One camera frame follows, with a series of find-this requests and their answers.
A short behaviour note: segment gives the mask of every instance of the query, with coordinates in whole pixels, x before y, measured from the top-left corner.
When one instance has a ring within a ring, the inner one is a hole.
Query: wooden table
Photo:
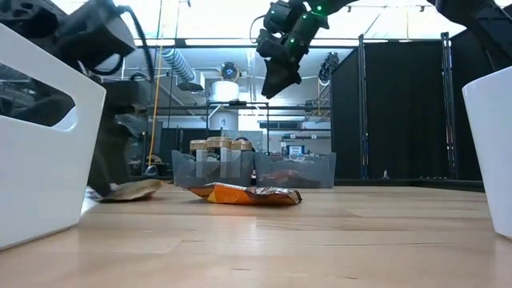
[[[0,287],[512,287],[512,242],[494,233],[484,194],[302,196],[228,206],[167,186],[151,202],[85,201],[75,228],[0,253]]]

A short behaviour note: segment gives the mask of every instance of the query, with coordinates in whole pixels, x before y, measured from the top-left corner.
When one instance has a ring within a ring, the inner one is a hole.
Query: wooden floor
[[[0,287],[512,287],[512,242],[494,233],[484,194],[302,196],[227,206],[167,186],[151,202],[86,201],[75,228],[1,252]]]

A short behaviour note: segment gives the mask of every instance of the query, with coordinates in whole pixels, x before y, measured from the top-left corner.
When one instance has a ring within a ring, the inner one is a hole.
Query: transparent container
[[[172,151],[174,184],[190,187],[222,182],[237,186],[250,186],[254,167],[254,152],[243,152],[230,162],[196,162],[192,155]],[[227,177],[221,177],[227,171]]]
[[[336,153],[325,156],[267,156],[258,153],[257,185],[281,188],[332,188]]]

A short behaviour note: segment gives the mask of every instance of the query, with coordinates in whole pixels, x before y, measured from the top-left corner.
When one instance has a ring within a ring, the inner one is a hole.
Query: orange chip bag
[[[187,189],[213,203],[289,206],[302,201],[298,191],[274,187],[246,188],[216,182]]]

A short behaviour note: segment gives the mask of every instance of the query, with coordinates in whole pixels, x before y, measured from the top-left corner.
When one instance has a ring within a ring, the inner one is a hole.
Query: white plastic bin
[[[54,127],[0,116],[0,250],[80,219],[105,90],[0,24],[0,64],[72,97]]]
[[[494,229],[512,238],[512,67],[462,92]]]

